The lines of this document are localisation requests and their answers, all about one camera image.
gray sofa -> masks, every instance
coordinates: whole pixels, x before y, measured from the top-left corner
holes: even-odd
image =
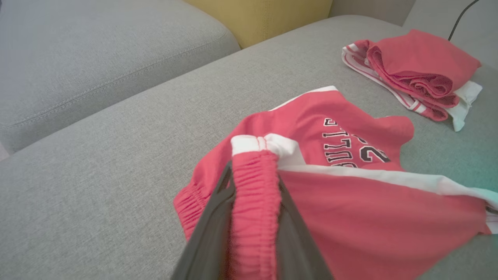
[[[7,0],[0,142],[14,153],[132,95],[240,50],[180,0]]]
[[[486,65],[464,129],[401,106],[341,61],[357,39],[406,33],[364,16],[326,19],[132,96],[0,161],[0,279],[167,279],[185,245],[172,200],[245,116],[335,85],[374,117],[408,116],[401,163],[498,191],[498,73]],[[476,236],[423,280],[498,275],[498,238]]]

yellow cushion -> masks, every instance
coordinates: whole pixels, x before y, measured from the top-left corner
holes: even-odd
[[[325,19],[332,0],[185,0],[224,24],[241,48]]]

black cable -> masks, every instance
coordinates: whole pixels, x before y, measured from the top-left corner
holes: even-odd
[[[464,13],[472,6],[474,5],[477,1],[479,0],[474,0],[474,2],[470,3],[470,5],[468,5],[464,10],[463,12],[460,14],[460,16],[458,17],[457,19],[457,22],[455,23],[455,25],[453,26],[453,30],[451,31],[451,34],[450,34],[450,37],[448,38],[448,41],[451,40],[451,37],[453,36],[453,32],[455,32],[455,29],[457,28],[457,25],[458,25],[458,22],[460,21],[460,19],[462,18],[462,16],[464,15]]]

gray wall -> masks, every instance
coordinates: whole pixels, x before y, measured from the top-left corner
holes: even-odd
[[[415,0],[334,0],[330,16],[358,14],[402,26]]]
[[[448,38],[460,13],[473,0],[417,0],[403,27]],[[451,42],[498,69],[498,0],[479,0],[465,12]]]

red fabric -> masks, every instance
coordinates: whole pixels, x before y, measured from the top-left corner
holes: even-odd
[[[189,185],[174,199],[187,239],[232,158],[230,139],[268,133],[298,141],[307,164],[402,170],[399,151],[413,136],[413,126],[405,117],[374,119],[338,91],[304,94],[274,111],[251,115],[201,159]],[[362,157],[365,148],[369,152]],[[331,150],[350,151],[353,158],[326,155]],[[276,162],[267,150],[233,156],[237,192],[230,236],[232,279],[276,278]],[[279,174],[338,280],[413,279],[478,232],[489,231],[480,199],[445,197],[364,178]]]
[[[377,43],[361,40],[355,44],[366,50],[370,67],[385,82],[441,111],[458,104],[454,91],[481,66],[449,41],[415,29]]]
[[[267,150],[232,159],[237,195],[229,243],[231,279],[276,280],[275,239],[281,201],[277,161]]]
[[[325,119],[337,121],[337,126],[325,126]],[[337,137],[323,137],[323,133],[344,133]],[[174,199],[185,236],[190,238],[203,209],[213,192],[225,165],[232,156],[230,139],[236,135],[265,136],[275,133],[296,140],[307,164],[336,165],[347,162],[359,168],[402,170],[399,163],[401,145],[413,137],[413,124],[407,117],[374,119],[349,103],[337,90],[311,92],[274,111],[246,117],[242,122],[203,157],[194,169],[190,183]],[[351,148],[324,149],[327,145],[342,145],[350,139]],[[384,152],[390,162],[376,156],[371,161],[361,159],[360,150],[372,146]],[[326,156],[326,152],[349,151],[353,159],[328,162],[340,155]]]
[[[412,280],[489,232],[478,198],[364,178],[279,174],[337,280]]]

